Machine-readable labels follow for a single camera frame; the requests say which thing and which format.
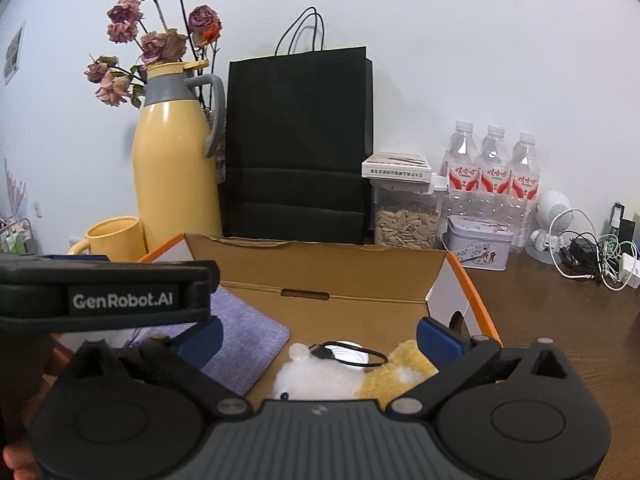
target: gray thermos handle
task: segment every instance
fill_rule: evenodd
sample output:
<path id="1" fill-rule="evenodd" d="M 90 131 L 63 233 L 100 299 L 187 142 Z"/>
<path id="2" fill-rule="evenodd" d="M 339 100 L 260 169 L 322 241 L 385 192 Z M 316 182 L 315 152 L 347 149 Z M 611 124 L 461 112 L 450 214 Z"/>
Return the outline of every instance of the gray thermos handle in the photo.
<path id="1" fill-rule="evenodd" d="M 222 84 L 222 79 L 215 74 L 199 75 L 188 78 L 186 81 L 186 85 L 191 89 L 208 84 L 211 85 L 211 92 L 213 92 L 213 125 L 211 126 L 209 137 L 204 141 L 204 156 L 210 158 L 216 153 L 216 148 L 225 132 L 225 86 Z"/>

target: stuffed toy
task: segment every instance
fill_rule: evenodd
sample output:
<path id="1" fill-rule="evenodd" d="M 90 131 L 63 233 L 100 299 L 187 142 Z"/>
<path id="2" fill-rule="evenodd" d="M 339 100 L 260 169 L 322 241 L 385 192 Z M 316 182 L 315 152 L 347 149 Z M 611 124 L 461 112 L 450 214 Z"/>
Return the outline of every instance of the stuffed toy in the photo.
<path id="1" fill-rule="evenodd" d="M 371 371 L 320 359 L 300 343 L 289 347 L 289 358 L 273 383 L 274 399 L 376 399 L 384 409 L 393 399 L 438 372 L 418 350 L 415 340 L 398 345 L 388 363 Z"/>

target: box lid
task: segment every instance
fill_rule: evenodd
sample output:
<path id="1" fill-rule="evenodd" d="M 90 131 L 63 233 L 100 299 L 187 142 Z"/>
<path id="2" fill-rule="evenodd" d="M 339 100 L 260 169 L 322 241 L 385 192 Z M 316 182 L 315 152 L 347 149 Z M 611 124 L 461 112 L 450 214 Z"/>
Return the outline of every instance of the box lid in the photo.
<path id="1" fill-rule="evenodd" d="M 404 182 L 430 182 L 431 166 L 420 155 L 379 152 L 362 163 L 362 176 Z"/>
<path id="2" fill-rule="evenodd" d="M 507 225 L 487 218 L 452 215 L 449 217 L 449 226 L 454 234 L 464 238 L 503 242 L 513 240 L 513 233 Z"/>
<path id="3" fill-rule="evenodd" d="M 404 180 L 387 180 L 386 178 L 372 178 L 370 181 L 373 186 L 381 187 L 387 191 L 410 191 L 420 195 L 445 194 L 449 190 L 446 177 L 437 173 L 431 173 L 431 182 L 406 182 Z"/>

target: bottle cap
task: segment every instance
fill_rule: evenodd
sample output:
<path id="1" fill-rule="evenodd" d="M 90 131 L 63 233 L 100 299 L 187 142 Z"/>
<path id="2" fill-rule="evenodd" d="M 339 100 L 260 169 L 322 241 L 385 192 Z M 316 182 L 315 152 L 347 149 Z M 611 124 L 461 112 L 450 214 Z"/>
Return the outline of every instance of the bottle cap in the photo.
<path id="1" fill-rule="evenodd" d="M 495 135 L 496 137 L 504 138 L 504 128 L 502 126 L 495 126 L 493 124 L 489 124 L 486 130 L 487 130 L 487 133 L 490 135 Z"/>
<path id="2" fill-rule="evenodd" d="M 535 144 L 536 138 L 531 132 L 520 132 L 520 140 L 522 142 L 528 142 L 529 144 Z"/>
<path id="3" fill-rule="evenodd" d="M 474 124 L 467 123 L 466 121 L 456 121 L 456 129 L 461 132 L 471 132 L 473 133 Z"/>

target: wall picture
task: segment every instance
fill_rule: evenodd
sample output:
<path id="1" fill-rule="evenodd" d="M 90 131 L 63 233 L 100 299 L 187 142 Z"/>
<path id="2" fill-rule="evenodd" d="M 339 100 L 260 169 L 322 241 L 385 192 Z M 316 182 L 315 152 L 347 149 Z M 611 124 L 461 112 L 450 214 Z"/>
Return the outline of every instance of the wall picture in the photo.
<path id="1" fill-rule="evenodd" d="M 4 84 L 9 84 L 11 78 L 14 76 L 16 72 L 18 72 L 18 68 L 20 68 L 20 48 L 22 46 L 22 34 L 24 31 L 24 23 L 18 29 L 18 32 L 15 33 L 14 38 L 11 40 L 9 47 L 6 50 L 6 55 L 4 56 Z"/>

